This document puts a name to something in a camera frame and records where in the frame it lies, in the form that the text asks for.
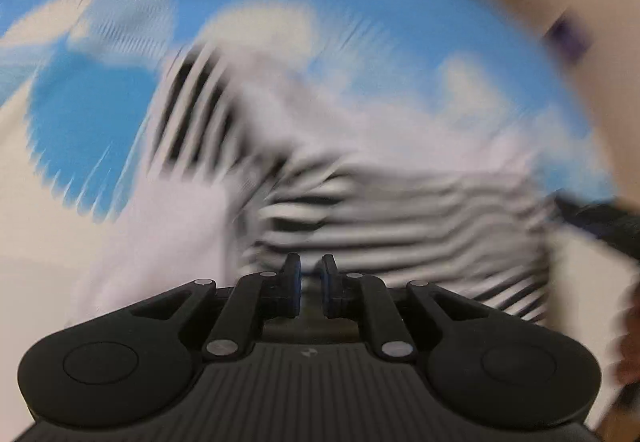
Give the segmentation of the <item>blue white floral bedsheet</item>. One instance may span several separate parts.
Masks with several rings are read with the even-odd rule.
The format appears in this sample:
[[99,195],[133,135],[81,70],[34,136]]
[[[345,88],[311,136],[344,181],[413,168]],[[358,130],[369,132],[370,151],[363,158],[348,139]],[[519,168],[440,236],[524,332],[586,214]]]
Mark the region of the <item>blue white floral bedsheet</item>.
[[2,436],[24,427],[18,361],[65,320],[72,279],[134,199],[145,114],[194,42],[267,52],[342,100],[399,93],[431,128],[535,121],[549,188],[594,149],[539,51],[484,0],[1,0]]

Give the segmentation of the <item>purple square on wall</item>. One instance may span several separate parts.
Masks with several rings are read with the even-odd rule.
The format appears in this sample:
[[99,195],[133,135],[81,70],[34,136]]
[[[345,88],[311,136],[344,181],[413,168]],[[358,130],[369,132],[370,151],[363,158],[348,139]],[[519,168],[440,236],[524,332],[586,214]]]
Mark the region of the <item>purple square on wall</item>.
[[558,18],[547,30],[544,38],[556,55],[567,63],[578,62],[588,49],[588,40],[570,17]]

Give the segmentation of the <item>black white striped garment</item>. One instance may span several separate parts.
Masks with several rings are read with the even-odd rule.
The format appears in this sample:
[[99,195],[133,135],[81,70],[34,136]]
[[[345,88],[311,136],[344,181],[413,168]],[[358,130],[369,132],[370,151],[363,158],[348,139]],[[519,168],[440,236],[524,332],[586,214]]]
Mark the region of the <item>black white striped garment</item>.
[[329,254],[391,288],[439,284],[532,323],[547,312],[550,209],[517,131],[414,107],[346,106],[274,58],[202,42],[165,63],[139,171],[79,324],[205,278],[231,286]]

